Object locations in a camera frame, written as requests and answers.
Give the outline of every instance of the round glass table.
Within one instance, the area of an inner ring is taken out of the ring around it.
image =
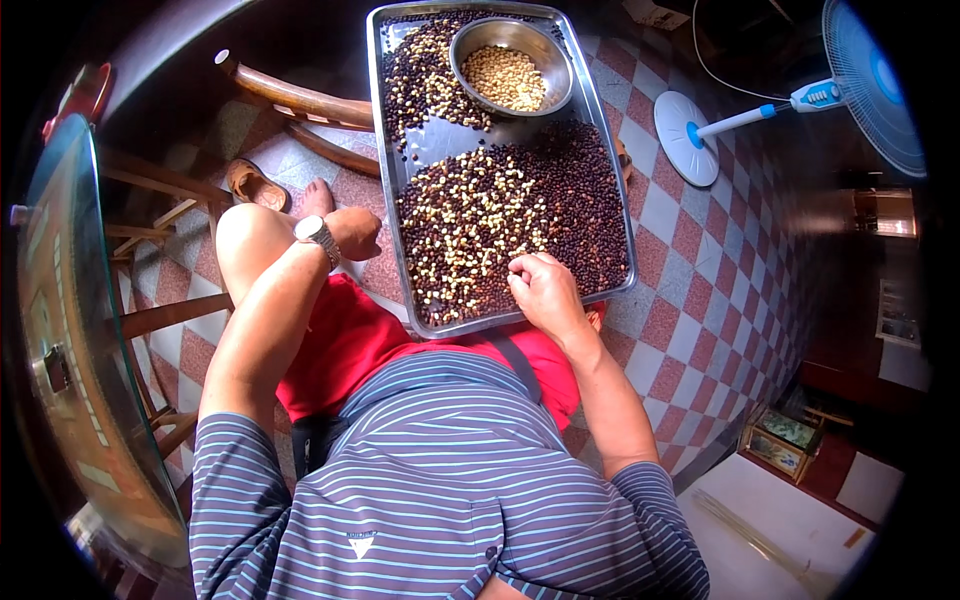
[[[82,116],[51,137],[24,205],[17,293],[31,383],[86,497],[84,537],[107,540],[135,564],[186,566],[186,524],[120,333],[96,151]]]

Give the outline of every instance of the person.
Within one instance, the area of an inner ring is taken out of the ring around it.
[[[257,204],[218,227],[235,312],[200,404],[198,597],[707,597],[650,421],[570,271],[519,256],[507,279],[529,324],[416,344],[348,277],[329,276],[333,249],[381,252],[380,220],[334,210],[323,180],[306,191],[335,247],[298,240],[296,219]],[[273,443],[277,398],[291,420],[340,423],[292,495]],[[602,475],[562,442],[577,401]]]

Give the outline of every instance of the metal watch band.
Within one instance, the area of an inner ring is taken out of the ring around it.
[[[333,241],[333,235],[330,234],[330,228],[326,226],[326,223],[320,228],[320,231],[311,236],[311,239],[324,247],[326,257],[330,260],[330,271],[340,266],[340,261],[343,258],[340,255],[340,247]]]

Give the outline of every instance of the stainless steel bowl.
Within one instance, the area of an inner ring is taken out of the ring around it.
[[[529,56],[546,83],[546,95],[540,110],[513,110],[487,100],[460,72],[470,54],[484,46],[518,50]],[[450,42],[450,66],[467,94],[484,109],[511,117],[539,117],[563,108],[573,94],[573,66],[566,53],[550,36],[537,28],[513,19],[490,17],[465,25]]]

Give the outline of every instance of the red object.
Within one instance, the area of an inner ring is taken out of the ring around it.
[[[563,431],[580,403],[573,370],[560,348],[528,323],[502,327],[530,361],[542,388],[543,406]],[[336,413],[347,397],[387,363],[428,350],[458,350],[487,356],[510,367],[490,342],[477,334],[416,343],[400,321],[346,275],[332,276],[317,298],[309,330],[276,397],[290,421]]]
[[[43,145],[50,141],[63,119],[74,112],[86,117],[88,123],[96,123],[107,105],[113,79],[109,62],[99,67],[85,65],[77,73],[74,82],[63,92],[57,114],[43,125]]]

